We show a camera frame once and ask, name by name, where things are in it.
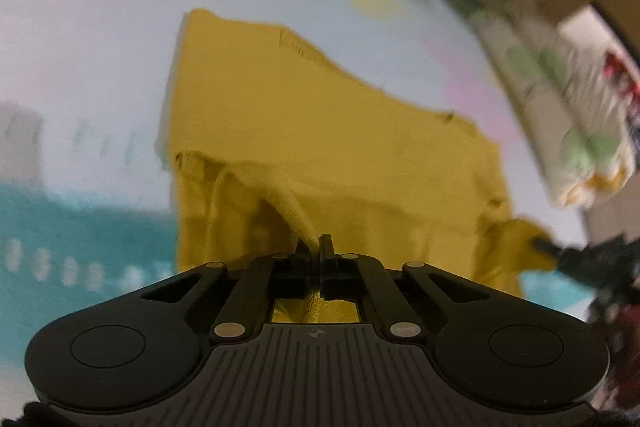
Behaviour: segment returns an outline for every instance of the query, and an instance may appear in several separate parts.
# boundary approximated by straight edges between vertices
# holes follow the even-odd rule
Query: pink flower pattern
[[[492,140],[506,144],[522,139],[506,94],[488,78],[478,75],[479,68],[469,64],[464,50],[434,37],[427,37],[424,42],[447,72],[444,97],[453,110],[474,120]]]

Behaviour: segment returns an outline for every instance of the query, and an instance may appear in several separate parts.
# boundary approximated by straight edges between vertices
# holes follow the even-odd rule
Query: mattress
[[[452,110],[500,144],[514,210],[582,245],[548,203],[496,74],[452,0],[2,0],[0,413],[33,399],[22,357],[54,318],[174,273],[164,150],[185,14],[289,26],[364,82]],[[590,292],[523,274],[527,298],[584,316]]]

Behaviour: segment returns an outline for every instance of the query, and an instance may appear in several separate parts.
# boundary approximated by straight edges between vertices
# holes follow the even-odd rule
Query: white dots
[[[144,276],[142,270],[138,266],[129,264],[124,269],[124,274],[120,280],[120,289],[122,293],[129,293],[139,290],[144,286]]]
[[[75,286],[78,283],[80,265],[73,257],[65,257],[62,266],[62,283],[67,287]]]
[[[17,239],[11,239],[6,245],[4,266],[10,272],[16,273],[22,265],[22,243]]]
[[[51,272],[51,253],[46,248],[38,248],[34,254],[33,278],[45,282]]]
[[[91,263],[87,267],[86,289],[90,292],[99,292],[104,284],[104,268],[99,263]]]

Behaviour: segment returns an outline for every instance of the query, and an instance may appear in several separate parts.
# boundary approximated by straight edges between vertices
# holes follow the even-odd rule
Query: light blue fabric
[[[526,271],[520,274],[520,285],[527,300],[559,311],[565,311],[594,296],[591,288],[557,271]]]

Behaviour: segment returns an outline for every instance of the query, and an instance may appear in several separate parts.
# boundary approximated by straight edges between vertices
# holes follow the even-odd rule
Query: yellow cloth
[[[169,154],[181,271],[297,238],[315,250],[321,233],[514,295],[524,267],[554,268],[528,246],[542,230],[511,220],[498,148],[473,124],[366,86],[283,26],[190,14]]]

